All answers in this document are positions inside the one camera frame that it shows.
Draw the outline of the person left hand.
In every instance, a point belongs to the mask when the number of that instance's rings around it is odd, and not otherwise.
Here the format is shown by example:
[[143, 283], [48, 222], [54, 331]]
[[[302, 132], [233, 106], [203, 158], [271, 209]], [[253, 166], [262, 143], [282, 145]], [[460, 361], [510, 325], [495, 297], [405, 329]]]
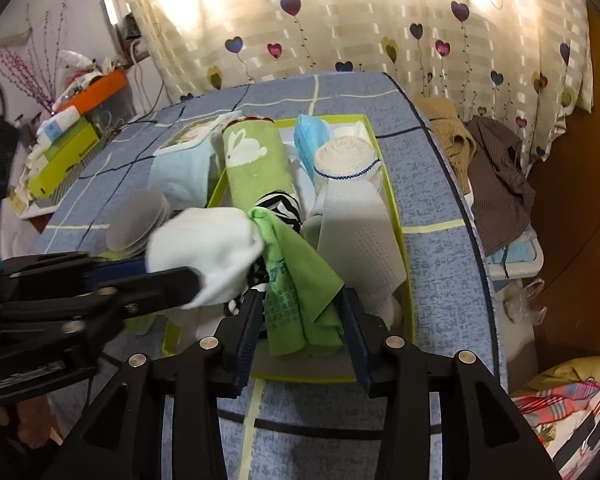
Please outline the person left hand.
[[47, 396], [20, 401], [0, 408], [0, 426], [16, 430], [17, 439], [35, 450], [52, 438], [54, 418]]

